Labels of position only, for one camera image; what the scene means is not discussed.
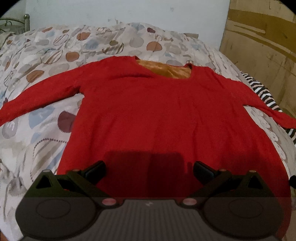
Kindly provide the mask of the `metal bed headboard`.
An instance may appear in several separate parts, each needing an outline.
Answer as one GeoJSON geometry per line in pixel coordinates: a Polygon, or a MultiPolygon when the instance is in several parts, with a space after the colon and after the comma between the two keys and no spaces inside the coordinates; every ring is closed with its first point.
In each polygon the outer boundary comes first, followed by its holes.
{"type": "Polygon", "coordinates": [[[21,19],[1,17],[1,34],[12,32],[23,34],[30,30],[30,15],[25,14],[21,19]]]}

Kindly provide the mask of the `black white striped cloth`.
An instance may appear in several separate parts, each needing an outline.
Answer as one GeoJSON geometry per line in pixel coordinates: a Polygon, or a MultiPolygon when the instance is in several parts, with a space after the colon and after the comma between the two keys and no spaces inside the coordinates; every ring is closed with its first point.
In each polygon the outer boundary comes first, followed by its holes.
{"type": "MultiPolygon", "coordinates": [[[[250,86],[252,91],[259,97],[261,101],[270,109],[277,111],[278,113],[284,113],[283,110],[279,107],[279,105],[276,103],[275,98],[271,94],[270,90],[260,81],[256,80],[252,76],[250,76],[248,73],[240,71],[242,77],[244,80],[246,80],[247,84],[250,86]]],[[[295,128],[286,128],[284,126],[281,126],[284,131],[288,134],[290,139],[293,142],[293,145],[295,146],[295,128]]]]}

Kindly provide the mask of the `brown cardboard board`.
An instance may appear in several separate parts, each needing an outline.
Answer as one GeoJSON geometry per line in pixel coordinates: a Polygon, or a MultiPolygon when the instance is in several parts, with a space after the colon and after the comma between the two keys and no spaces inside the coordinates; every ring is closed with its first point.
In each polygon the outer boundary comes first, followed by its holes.
{"type": "Polygon", "coordinates": [[[281,1],[230,1],[223,53],[295,116],[295,14],[281,1]]]}

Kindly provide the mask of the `patterned circle print duvet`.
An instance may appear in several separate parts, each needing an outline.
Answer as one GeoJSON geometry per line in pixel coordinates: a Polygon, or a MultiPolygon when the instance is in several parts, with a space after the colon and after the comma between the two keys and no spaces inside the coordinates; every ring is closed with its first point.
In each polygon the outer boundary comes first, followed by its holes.
{"type": "MultiPolygon", "coordinates": [[[[143,23],[110,28],[52,26],[6,39],[1,48],[1,108],[48,77],[120,56],[137,57],[144,67],[172,78],[186,78],[186,64],[208,67],[250,87],[222,53],[187,34],[143,23]]],[[[71,135],[70,123],[82,99],[79,93],[34,114],[19,116],[12,126],[1,124],[1,232],[8,240],[23,237],[16,222],[16,208],[37,176],[44,169],[58,174],[71,135]]],[[[271,139],[289,180],[295,174],[292,140],[264,112],[251,106],[246,110],[271,139]]]]}

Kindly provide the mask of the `red long-sleeve shirt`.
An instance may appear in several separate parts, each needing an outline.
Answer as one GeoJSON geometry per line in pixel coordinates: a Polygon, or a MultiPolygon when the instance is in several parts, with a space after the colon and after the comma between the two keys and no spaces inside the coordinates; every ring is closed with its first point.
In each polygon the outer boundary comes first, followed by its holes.
{"type": "Polygon", "coordinates": [[[295,119],[268,107],[247,85],[211,68],[186,64],[172,78],[137,57],[109,57],[44,79],[6,102],[1,124],[81,93],[79,111],[57,172],[104,160],[98,187],[118,199],[184,198],[201,187],[195,161],[234,174],[256,170],[278,197],[290,222],[288,174],[271,139],[248,114],[251,106],[284,128],[295,119]]]}

